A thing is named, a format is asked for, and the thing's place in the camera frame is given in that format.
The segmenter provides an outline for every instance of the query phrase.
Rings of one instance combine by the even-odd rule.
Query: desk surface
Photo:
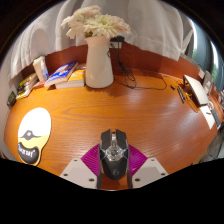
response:
[[[132,70],[138,86],[163,88],[161,75]],[[52,119],[50,138],[42,150],[39,168],[59,176],[72,158],[81,158],[100,143],[108,129],[126,132],[128,143],[147,157],[156,157],[171,174],[189,166],[207,148],[217,133],[199,110],[181,101],[173,79],[164,77],[167,88],[134,90],[114,82],[104,89],[87,86],[68,89],[52,87],[33,90],[16,102],[5,127],[4,140],[18,159],[17,135],[27,112],[43,107]],[[126,179],[103,178],[102,189],[125,189]]]

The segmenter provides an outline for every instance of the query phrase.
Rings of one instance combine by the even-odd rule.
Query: round mouse pad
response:
[[[51,132],[51,116],[44,108],[29,111],[20,123],[17,150],[24,163],[36,166]]]

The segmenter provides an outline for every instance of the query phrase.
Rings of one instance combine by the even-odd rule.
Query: cable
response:
[[[110,46],[114,49],[114,53],[117,57],[117,60],[118,60],[118,65],[121,67],[122,69],[122,73],[124,73],[124,77],[125,77],[125,83],[121,83],[120,81],[118,81],[116,79],[116,75],[114,77],[114,81],[116,81],[117,83],[119,83],[120,85],[123,85],[123,86],[126,86],[128,88],[131,88],[131,89],[155,89],[155,90],[165,90],[167,88],[167,83],[165,82],[164,80],[164,77],[167,77],[167,78],[170,78],[170,79],[173,79],[177,84],[178,86],[180,87],[180,84],[183,84],[183,82],[181,81],[177,81],[176,79],[172,78],[172,77],[169,77],[169,76],[165,76],[165,75],[162,75],[162,80],[163,82],[165,83],[165,87],[162,88],[162,89],[159,89],[159,88],[156,88],[156,87],[139,87],[137,86],[137,81],[134,77],[134,75],[132,74],[131,71],[127,70],[123,63],[120,61],[120,53],[119,53],[119,41],[117,42],[118,43],[118,50],[116,50],[115,46],[113,43],[110,43]],[[134,85],[129,85],[128,84],[128,80],[129,79],[130,81],[132,81],[134,83]],[[187,99],[187,102],[188,104],[190,105],[190,107],[196,112],[198,113],[197,111],[197,107],[195,106],[194,102],[192,101],[192,99],[190,98],[191,95],[189,95],[188,93],[186,93],[182,88],[181,88],[181,91],[185,93],[185,96],[186,96],[186,99]]]
[[[134,77],[134,75],[132,74],[132,72],[129,71],[129,70],[127,70],[127,69],[124,67],[123,62],[120,61],[119,41],[118,41],[117,43],[118,43],[118,50],[116,50],[116,48],[115,48],[115,46],[114,46],[113,43],[110,43],[110,46],[114,49],[114,53],[115,53],[116,56],[117,56],[118,65],[119,65],[119,66],[121,67],[121,69],[122,69],[122,73],[124,74],[124,78],[125,78],[125,83],[126,83],[126,84],[125,84],[125,83],[121,83],[120,81],[118,81],[118,80],[116,79],[116,75],[114,76],[114,81],[115,81],[115,82],[117,82],[117,83],[119,83],[119,84],[121,84],[121,85],[123,85],[123,86],[126,86],[126,87],[128,87],[128,88],[131,88],[131,89],[155,89],[155,90],[164,90],[164,89],[166,89],[167,84],[166,84],[165,80],[163,79],[163,77],[162,77],[162,80],[163,80],[163,82],[165,83],[165,87],[162,88],[162,89],[159,89],[159,88],[156,88],[156,87],[139,87],[139,86],[137,86],[137,80],[135,79],[135,77]],[[128,84],[128,79],[129,79],[129,81],[133,82],[134,84],[133,84],[133,85]]]

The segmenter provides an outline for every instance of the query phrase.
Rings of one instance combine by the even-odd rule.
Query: flower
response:
[[[101,15],[97,5],[76,10],[72,16],[65,18],[61,26],[70,27],[67,36],[74,39],[76,35],[84,34],[85,37],[105,36],[110,39],[118,33],[130,33],[130,27],[123,19],[117,16]]]

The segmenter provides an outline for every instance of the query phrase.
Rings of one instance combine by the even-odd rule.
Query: book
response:
[[[22,92],[18,92],[16,99],[20,100],[24,97],[27,97],[30,95],[31,91],[33,90],[33,86],[38,82],[38,77],[37,79],[32,80],[29,85],[25,86],[24,90]]]
[[[33,86],[33,89],[39,89],[44,87],[45,81],[39,81],[37,84]]]
[[[59,67],[45,82],[44,86],[47,87],[56,83],[67,81],[77,66],[78,62],[74,61]]]
[[[55,84],[56,89],[80,87],[85,85],[85,64],[80,64],[66,82]]]
[[[17,87],[17,95],[27,90],[29,86],[33,85],[33,83],[37,80],[38,77],[36,73],[32,73],[27,76],[22,82],[20,82],[19,86]]]

